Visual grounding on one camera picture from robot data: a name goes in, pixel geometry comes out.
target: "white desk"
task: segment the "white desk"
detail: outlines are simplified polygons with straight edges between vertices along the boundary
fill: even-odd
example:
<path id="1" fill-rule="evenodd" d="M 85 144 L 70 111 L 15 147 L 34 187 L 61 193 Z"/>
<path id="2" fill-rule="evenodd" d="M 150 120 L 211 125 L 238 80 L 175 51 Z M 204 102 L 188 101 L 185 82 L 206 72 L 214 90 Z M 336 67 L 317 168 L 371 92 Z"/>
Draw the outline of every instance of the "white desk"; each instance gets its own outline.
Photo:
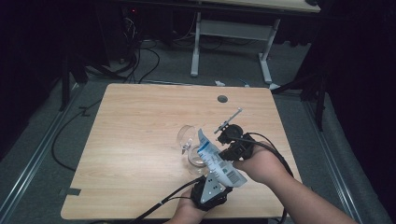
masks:
<path id="1" fill-rule="evenodd" d="M 305 0 L 202 0 L 202 2 L 230 4 L 243 7 L 265 7 L 307 13 L 320 12 L 320 8 L 318 6 L 312 7 L 308 5 Z M 199 73 L 199 43 L 201 35 L 217 35 L 266 41 L 262 53 L 259 53 L 259 61 L 265 82 L 267 84 L 272 84 L 272 78 L 267 64 L 267 57 L 274 42 L 279 23 L 280 19 L 275 20 L 274 24 L 266 26 L 238 22 L 202 20 L 201 13 L 198 12 L 195 29 L 195 45 L 191 63 L 191 76 L 197 77 Z"/>

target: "table top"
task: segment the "table top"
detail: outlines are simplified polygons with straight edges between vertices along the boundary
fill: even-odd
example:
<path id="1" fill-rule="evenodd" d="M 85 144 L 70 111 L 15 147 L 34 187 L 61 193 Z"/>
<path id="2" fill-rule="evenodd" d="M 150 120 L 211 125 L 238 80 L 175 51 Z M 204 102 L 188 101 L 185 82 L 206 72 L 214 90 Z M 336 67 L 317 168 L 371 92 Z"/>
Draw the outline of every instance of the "table top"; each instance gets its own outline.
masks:
<path id="1" fill-rule="evenodd" d="M 305 0 L 201 0 L 220 4 L 232 4 L 246 7 L 266 7 L 299 12 L 320 12 L 319 6 L 310 6 Z"/>
<path id="2" fill-rule="evenodd" d="M 220 103 L 218 96 L 228 98 Z M 267 136 L 301 181 L 272 93 L 264 88 L 110 84 L 82 153 L 62 217 L 65 219 L 135 218 L 196 175 L 177 146 L 184 125 L 201 128 L 220 150 L 214 131 L 231 123 L 244 132 Z M 283 206 L 274 193 L 241 172 L 247 183 L 228 195 L 228 202 L 207 218 L 281 217 Z M 169 218 L 177 200 L 148 218 Z"/>

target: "forearm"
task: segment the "forearm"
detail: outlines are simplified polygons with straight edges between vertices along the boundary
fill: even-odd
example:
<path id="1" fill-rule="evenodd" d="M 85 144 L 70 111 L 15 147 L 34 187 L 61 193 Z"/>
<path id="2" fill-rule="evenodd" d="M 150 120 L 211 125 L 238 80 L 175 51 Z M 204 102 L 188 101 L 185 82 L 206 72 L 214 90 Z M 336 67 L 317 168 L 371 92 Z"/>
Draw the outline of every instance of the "forearm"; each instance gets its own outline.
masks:
<path id="1" fill-rule="evenodd" d="M 190 197 L 191 191 L 184 192 L 183 197 Z M 195 207 L 191 199 L 180 199 L 173 217 L 166 224 L 199 224 L 207 212 Z"/>
<path id="2" fill-rule="evenodd" d="M 291 176 L 275 179 L 268 187 L 279 198 L 295 223 L 356 223 Z"/>

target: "black glove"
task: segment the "black glove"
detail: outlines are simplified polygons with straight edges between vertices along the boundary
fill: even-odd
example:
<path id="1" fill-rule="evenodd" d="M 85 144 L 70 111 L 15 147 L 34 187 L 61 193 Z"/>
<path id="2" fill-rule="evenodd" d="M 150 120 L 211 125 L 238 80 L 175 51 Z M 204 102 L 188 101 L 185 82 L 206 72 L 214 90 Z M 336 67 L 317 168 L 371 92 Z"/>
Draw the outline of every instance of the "black glove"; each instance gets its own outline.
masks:
<path id="1" fill-rule="evenodd" d="M 201 197 L 204 191 L 204 187 L 205 187 L 205 179 L 196 183 L 192 188 L 191 199 L 195 203 L 195 206 L 197 206 L 197 208 L 206 212 L 220 204 L 224 204 L 225 202 L 227 202 L 227 194 L 233 191 L 233 188 L 228 187 L 222 193 L 216 195 L 209 201 L 205 203 L 201 203 Z"/>

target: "human arm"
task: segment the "human arm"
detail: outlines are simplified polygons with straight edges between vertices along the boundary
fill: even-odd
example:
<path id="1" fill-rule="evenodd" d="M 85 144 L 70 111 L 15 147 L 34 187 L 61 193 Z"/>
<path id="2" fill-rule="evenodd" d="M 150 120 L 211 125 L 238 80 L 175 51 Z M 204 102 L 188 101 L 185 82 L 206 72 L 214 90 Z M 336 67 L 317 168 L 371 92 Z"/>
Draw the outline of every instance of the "human arm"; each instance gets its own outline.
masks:
<path id="1" fill-rule="evenodd" d="M 177 204 L 177 209 L 173 217 L 165 222 L 166 224 L 198 224 L 202 221 L 207 212 L 198 209 L 190 199 L 191 189 L 181 194 Z"/>
<path id="2" fill-rule="evenodd" d="M 235 161 L 233 165 L 245 171 L 253 180 L 268 186 L 285 206 L 295 223 L 356 223 L 331 203 L 295 180 L 287 173 L 278 158 L 264 147 L 255 146 L 250 159 Z"/>

